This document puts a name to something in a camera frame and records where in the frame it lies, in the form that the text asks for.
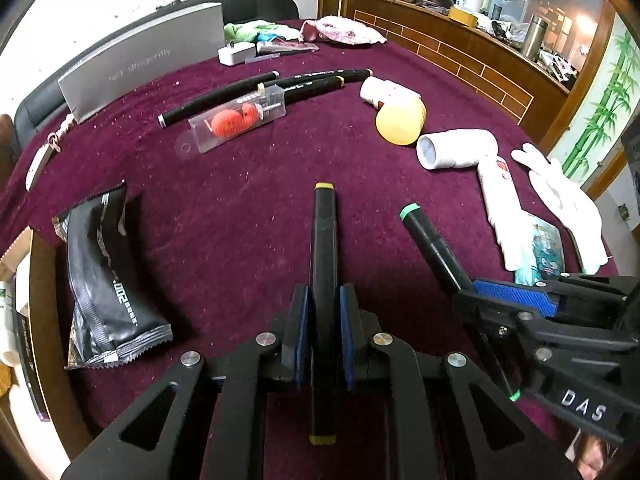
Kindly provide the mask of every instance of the metal thermos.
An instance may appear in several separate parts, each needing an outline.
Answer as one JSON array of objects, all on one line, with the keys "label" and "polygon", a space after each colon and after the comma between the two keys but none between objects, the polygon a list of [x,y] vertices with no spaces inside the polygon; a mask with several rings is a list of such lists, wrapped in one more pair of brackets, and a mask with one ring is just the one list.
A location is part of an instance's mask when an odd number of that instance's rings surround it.
[{"label": "metal thermos", "polygon": [[522,43],[522,50],[520,51],[524,57],[529,58],[532,61],[536,60],[538,51],[542,46],[542,40],[545,39],[546,28],[549,26],[540,16],[532,16],[531,23],[529,23],[529,30]]},{"label": "metal thermos", "polygon": [[502,7],[500,5],[494,5],[494,10],[491,13],[492,20],[499,20],[502,14]]}]

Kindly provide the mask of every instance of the brick pattern panel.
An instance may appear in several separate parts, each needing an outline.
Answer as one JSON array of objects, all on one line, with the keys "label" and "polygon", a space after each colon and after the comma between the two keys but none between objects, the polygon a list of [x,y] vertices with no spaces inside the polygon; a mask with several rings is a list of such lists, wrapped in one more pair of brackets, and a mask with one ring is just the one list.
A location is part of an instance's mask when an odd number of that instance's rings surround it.
[{"label": "brick pattern panel", "polygon": [[493,104],[500,106],[516,124],[529,109],[533,96],[481,61],[427,34],[373,14],[355,11],[356,21],[375,28],[388,40],[408,48],[449,73]]}]

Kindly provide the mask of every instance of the green cloth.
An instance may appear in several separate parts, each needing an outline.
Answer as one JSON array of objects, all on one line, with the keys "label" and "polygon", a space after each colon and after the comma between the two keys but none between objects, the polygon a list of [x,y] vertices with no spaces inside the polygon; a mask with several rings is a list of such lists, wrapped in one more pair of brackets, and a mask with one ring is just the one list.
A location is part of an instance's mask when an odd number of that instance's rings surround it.
[{"label": "green cloth", "polygon": [[297,40],[300,32],[295,28],[287,27],[287,25],[278,25],[277,23],[265,22],[264,20],[256,20],[255,22],[227,23],[225,25],[225,41],[233,41],[240,43],[241,41],[249,41],[255,43],[258,34],[276,34],[283,40]]}]

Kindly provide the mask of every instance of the yellow box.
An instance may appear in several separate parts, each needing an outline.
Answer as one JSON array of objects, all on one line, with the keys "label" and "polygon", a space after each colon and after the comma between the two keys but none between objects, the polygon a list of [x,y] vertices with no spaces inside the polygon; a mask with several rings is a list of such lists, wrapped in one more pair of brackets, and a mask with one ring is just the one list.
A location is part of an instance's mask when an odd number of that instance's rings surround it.
[{"label": "yellow box", "polygon": [[467,27],[476,28],[478,24],[478,17],[474,16],[466,10],[458,9],[457,7],[451,7],[449,9],[449,18],[454,22],[462,23]]}]

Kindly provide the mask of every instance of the keychain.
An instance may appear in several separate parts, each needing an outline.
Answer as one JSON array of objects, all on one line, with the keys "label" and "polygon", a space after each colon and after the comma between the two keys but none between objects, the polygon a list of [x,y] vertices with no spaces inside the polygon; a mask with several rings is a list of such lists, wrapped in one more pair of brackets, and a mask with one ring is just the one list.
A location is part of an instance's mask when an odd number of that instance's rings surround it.
[{"label": "keychain", "polygon": [[39,147],[31,161],[29,171],[27,172],[27,179],[25,182],[27,191],[34,186],[36,180],[51,158],[51,155],[53,155],[53,152],[60,153],[60,139],[71,129],[71,126],[74,124],[74,120],[73,114],[68,114],[65,120],[62,121],[62,124],[60,124],[58,130],[56,132],[51,132],[47,136],[47,142]]}]

